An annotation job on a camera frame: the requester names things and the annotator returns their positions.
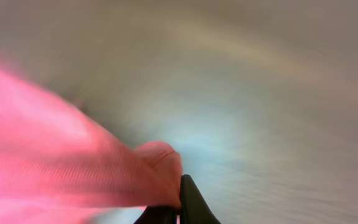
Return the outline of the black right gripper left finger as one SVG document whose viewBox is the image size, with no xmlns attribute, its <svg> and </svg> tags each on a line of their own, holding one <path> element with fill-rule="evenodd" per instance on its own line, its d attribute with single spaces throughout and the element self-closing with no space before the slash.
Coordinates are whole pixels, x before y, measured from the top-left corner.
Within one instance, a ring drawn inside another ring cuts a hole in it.
<svg viewBox="0 0 358 224">
<path fill-rule="evenodd" d="M 173 207 L 148 206 L 134 224 L 176 224 L 177 213 Z"/>
</svg>

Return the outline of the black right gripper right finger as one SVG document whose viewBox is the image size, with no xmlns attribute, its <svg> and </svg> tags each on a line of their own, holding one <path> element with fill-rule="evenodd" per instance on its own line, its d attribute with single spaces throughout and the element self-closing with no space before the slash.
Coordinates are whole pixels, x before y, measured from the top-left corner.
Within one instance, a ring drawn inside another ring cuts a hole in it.
<svg viewBox="0 0 358 224">
<path fill-rule="evenodd" d="M 181 177 L 180 201 L 180 224 L 221 224 L 188 174 Z"/>
</svg>

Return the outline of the red polo shirt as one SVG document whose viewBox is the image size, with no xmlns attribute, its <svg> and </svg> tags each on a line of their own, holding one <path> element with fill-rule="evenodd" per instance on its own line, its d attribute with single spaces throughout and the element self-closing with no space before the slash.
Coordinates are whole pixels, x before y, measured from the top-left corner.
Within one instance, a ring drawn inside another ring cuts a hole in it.
<svg viewBox="0 0 358 224">
<path fill-rule="evenodd" d="M 83 223 L 113 207 L 180 208 L 180 155 L 129 149 L 53 93 L 0 69 L 0 223 Z"/>
</svg>

